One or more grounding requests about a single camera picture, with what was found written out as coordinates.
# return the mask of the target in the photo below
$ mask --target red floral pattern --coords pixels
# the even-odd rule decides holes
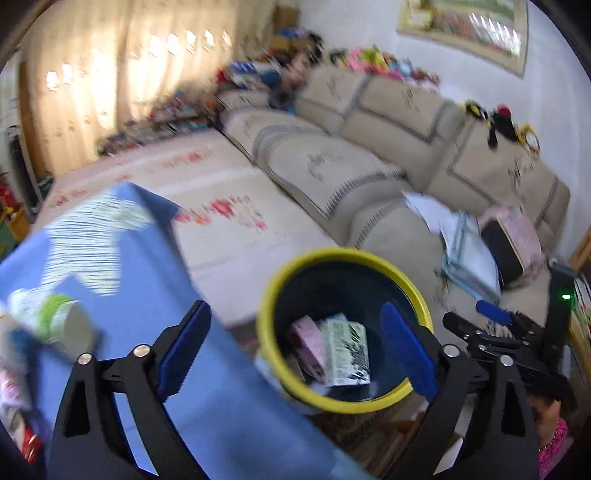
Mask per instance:
[[[177,155],[172,160],[164,160],[161,165],[164,168],[177,168],[183,165],[189,165],[191,163],[199,163],[206,160],[211,151],[208,148],[202,149],[202,151],[193,151],[188,154]]]
[[[205,226],[212,223],[216,217],[224,217],[249,229],[265,231],[269,228],[248,196],[215,199],[201,205],[196,211],[194,209],[181,210],[174,219],[178,223],[196,223]]]

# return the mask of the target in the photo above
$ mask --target blue gripper pad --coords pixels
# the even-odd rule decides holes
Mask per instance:
[[[476,311],[503,327],[507,327],[513,323],[511,314],[508,311],[500,309],[484,300],[479,300],[476,303]]]
[[[437,395],[435,363],[392,303],[384,304],[380,321],[387,343],[415,392],[432,402]]]

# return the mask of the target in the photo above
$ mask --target white wall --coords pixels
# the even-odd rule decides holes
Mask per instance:
[[[542,157],[572,193],[558,252],[568,256],[591,225],[591,81],[554,24],[530,3],[523,79],[468,53],[396,33],[400,0],[285,0],[302,25],[331,46],[377,45],[441,75],[441,93],[486,108],[507,104],[519,124],[538,133]]]

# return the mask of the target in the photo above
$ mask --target beige sofa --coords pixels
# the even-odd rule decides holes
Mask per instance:
[[[502,334],[475,312],[476,300],[445,283],[443,243],[402,192],[432,195],[473,215],[494,204],[521,205],[549,251],[570,192],[543,160],[501,135],[490,149],[486,126],[453,102],[381,77],[318,67],[297,96],[296,116],[269,109],[266,97],[221,94],[225,135],[339,245],[405,272],[425,297],[440,341],[459,343],[441,325],[449,310]],[[501,307],[543,325],[548,282],[544,272],[506,292]]]

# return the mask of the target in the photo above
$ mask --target framed picture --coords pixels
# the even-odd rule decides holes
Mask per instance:
[[[522,76],[527,0],[402,0],[397,31],[467,50]]]

